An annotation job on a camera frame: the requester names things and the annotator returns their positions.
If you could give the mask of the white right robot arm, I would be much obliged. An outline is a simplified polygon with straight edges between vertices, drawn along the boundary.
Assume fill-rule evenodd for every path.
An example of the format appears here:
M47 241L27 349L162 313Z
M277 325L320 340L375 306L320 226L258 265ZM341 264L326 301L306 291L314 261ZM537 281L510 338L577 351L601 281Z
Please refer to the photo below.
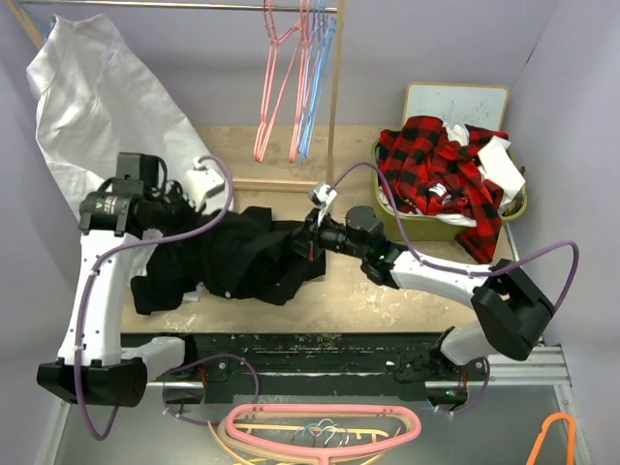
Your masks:
M294 250L313 262L324 251L355 257L378 286L416 290L463 304L473 323L446 329L429 351L432 371L452 379L465 365L499 354L524 361L556 310L524 270L508 260L495 266L447 260L430 264L405 245L389 240L369 206L355 206L344 223L314 208L293 234Z

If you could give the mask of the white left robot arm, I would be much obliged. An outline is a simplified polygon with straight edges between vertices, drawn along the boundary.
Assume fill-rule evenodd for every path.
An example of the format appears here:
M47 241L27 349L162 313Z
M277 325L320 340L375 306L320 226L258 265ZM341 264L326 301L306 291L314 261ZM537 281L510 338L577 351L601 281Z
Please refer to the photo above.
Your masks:
M135 407L147 383L165 372L178 380L196 375L200 358L179 337L121 346L127 282L143 234L179 227L189 216L188 207L180 184L168 179L162 158L118 155L114 176L79 205L77 294L55 360L38 367L40 387L74 404Z

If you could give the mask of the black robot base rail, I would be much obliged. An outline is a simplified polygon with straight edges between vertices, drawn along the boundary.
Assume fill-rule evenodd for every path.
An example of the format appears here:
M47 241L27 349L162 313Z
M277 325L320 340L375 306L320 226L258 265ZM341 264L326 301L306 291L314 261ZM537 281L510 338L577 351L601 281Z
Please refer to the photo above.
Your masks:
M477 359L463 368L439 360L437 332L185 333L181 370L156 378L166 388L204 388L204 402L237 395L426 399L441 388L480 382Z

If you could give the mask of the black button shirt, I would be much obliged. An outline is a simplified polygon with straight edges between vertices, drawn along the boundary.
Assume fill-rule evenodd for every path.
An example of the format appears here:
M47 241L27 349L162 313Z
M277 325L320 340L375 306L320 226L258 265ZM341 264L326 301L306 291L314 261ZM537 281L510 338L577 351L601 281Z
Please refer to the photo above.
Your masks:
M284 305L304 283L326 274L325 256L311 262L296 252L302 226L274 220L267 207L250 206L227 213L200 235L158 245L146 274L131 279L136 312L174 310L197 285L224 298Z

